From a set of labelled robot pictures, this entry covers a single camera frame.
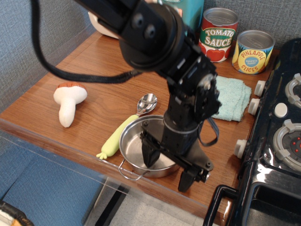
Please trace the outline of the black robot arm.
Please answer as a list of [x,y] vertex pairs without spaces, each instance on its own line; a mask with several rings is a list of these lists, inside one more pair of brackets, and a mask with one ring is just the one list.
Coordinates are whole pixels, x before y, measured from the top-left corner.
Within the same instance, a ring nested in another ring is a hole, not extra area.
[[163,125],[142,123],[143,160],[152,166],[160,154],[183,168],[178,189],[206,181],[213,164],[202,151],[200,131],[220,108],[216,68],[186,35],[178,13],[143,0],[81,0],[98,22],[119,38],[124,60],[139,72],[165,78],[169,104]]

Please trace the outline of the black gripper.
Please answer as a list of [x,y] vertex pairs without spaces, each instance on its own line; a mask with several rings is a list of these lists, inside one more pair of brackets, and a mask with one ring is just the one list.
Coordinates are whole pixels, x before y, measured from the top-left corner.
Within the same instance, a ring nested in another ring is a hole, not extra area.
[[159,159],[160,154],[181,166],[178,191],[186,192],[194,181],[206,182],[214,165],[202,150],[198,139],[198,125],[192,124],[186,130],[163,117],[164,128],[142,125],[142,154],[144,164],[150,168]]

